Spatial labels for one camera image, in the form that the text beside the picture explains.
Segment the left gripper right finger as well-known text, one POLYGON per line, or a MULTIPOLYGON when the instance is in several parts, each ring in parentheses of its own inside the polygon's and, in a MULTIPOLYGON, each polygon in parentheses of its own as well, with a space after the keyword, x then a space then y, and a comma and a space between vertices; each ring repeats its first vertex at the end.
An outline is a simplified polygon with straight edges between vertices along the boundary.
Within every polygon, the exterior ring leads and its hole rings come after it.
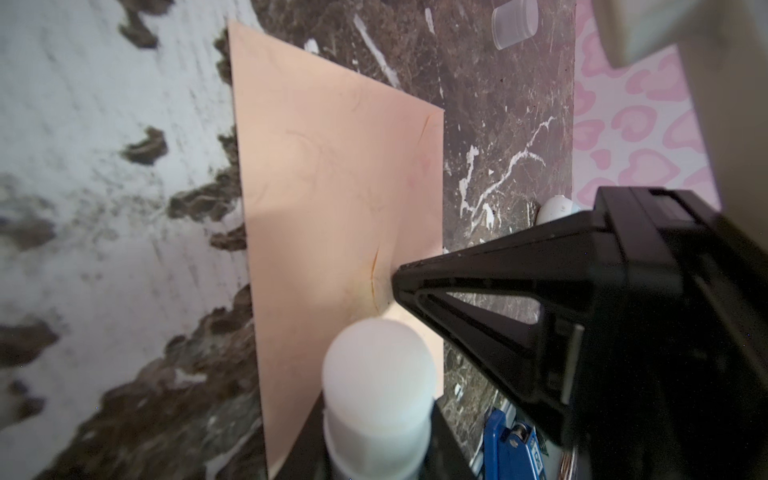
POLYGON ((421 480, 476 480, 453 432, 437 403, 431 414, 431 436, 424 462, 419 471, 421 480))

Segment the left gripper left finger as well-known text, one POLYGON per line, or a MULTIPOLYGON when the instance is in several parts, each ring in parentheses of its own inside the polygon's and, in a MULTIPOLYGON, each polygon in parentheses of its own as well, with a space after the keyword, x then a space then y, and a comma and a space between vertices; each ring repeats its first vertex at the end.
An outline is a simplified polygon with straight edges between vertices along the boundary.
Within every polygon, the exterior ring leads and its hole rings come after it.
POLYGON ((325 445, 324 398, 320 394, 275 480, 328 480, 330 461, 325 445))

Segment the white glue stick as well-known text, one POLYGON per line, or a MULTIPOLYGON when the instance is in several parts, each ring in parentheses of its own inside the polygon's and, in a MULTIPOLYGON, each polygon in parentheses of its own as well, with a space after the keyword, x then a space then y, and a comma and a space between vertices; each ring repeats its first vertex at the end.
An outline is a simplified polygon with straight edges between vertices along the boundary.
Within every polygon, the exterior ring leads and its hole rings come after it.
POLYGON ((394 320, 344 329, 322 366, 323 435, 338 479, 415 479, 431 437, 437 369, 422 337, 394 320))

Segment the clear glue stick cap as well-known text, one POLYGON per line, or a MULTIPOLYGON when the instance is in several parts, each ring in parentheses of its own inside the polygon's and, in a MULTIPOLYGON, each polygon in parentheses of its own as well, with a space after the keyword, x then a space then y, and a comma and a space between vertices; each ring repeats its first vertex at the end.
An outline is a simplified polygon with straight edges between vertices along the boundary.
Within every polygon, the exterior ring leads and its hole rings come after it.
POLYGON ((492 37, 498 50, 533 37, 538 26, 539 6, 536 0, 511 0, 492 12, 492 37))

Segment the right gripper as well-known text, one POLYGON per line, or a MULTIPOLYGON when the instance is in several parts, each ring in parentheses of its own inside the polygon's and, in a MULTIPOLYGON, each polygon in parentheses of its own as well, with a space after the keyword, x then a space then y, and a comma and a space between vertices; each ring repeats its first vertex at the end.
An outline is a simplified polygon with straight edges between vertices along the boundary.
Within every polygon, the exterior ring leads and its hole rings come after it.
POLYGON ((579 477, 765 478, 766 252, 689 190, 602 187, 594 211, 403 265, 394 299, 549 439, 574 444, 607 223, 626 302, 603 326, 609 377, 579 477))

